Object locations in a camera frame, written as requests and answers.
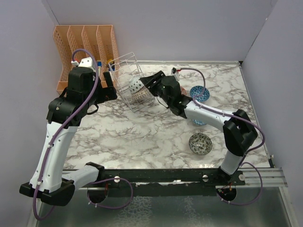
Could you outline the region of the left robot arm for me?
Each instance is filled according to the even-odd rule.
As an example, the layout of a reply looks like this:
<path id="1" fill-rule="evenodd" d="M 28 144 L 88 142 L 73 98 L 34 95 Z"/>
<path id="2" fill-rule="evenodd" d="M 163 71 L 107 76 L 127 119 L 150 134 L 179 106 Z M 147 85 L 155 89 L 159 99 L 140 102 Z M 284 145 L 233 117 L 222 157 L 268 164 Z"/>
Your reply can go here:
<path id="1" fill-rule="evenodd" d="M 42 154 L 31 180 L 21 185 L 21 194 L 48 205 L 65 206 L 79 188 L 103 184 L 104 167 L 92 162 L 74 173 L 62 173 L 71 140 L 82 118 L 89 115 L 89 107 L 117 99 L 110 73 L 106 71 L 103 76 L 104 84 L 90 68 L 74 67 L 69 72 L 67 87 L 48 106 Z"/>

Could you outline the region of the brown patterned bowl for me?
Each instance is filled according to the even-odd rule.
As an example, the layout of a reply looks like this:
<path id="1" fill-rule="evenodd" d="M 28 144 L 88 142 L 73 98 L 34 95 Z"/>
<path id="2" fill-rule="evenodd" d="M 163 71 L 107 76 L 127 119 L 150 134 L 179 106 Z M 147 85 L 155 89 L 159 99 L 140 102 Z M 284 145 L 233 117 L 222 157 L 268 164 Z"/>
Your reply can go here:
<path id="1" fill-rule="evenodd" d="M 132 101 L 134 102 L 134 101 L 143 99 L 144 97 L 146 97 L 149 94 L 150 94 L 149 90 L 147 88 L 143 87 L 140 90 L 138 90 L 132 94 Z"/>

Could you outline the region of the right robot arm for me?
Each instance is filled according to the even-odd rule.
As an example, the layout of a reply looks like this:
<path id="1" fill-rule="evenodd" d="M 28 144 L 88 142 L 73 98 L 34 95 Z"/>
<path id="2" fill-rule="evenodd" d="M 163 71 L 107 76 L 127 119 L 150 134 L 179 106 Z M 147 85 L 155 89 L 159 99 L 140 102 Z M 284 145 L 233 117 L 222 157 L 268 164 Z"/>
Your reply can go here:
<path id="1" fill-rule="evenodd" d="M 227 153 L 218 168 L 217 179 L 223 185 L 230 184 L 244 155 L 258 136 L 246 112 L 240 109 L 228 112 L 199 104 L 181 93 L 180 84 L 174 76 L 166 76 L 162 71 L 139 80 L 154 97 L 160 97 L 176 116 L 202 121 L 223 132 Z"/>

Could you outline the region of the pink patterned bowl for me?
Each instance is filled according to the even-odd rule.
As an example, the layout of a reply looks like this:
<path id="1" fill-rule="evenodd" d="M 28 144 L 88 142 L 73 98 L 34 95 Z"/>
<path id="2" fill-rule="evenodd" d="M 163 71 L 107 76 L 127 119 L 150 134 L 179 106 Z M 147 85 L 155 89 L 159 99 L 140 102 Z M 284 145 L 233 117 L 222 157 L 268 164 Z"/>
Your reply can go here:
<path id="1" fill-rule="evenodd" d="M 134 93 L 138 92 L 143 87 L 144 87 L 144 84 L 141 82 L 139 76 L 133 77 L 129 81 L 128 89 L 129 89 L 129 91 L 130 91 L 131 94 L 134 94 Z"/>

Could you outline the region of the red patterned bowl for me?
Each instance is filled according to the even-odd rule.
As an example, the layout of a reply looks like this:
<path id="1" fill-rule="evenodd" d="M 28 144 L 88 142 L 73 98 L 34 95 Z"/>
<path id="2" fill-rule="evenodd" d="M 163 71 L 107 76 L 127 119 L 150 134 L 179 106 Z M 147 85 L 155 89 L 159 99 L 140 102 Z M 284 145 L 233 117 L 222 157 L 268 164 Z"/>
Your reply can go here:
<path id="1" fill-rule="evenodd" d="M 187 91 L 182 86 L 180 87 L 180 90 L 182 95 L 187 95 Z"/>

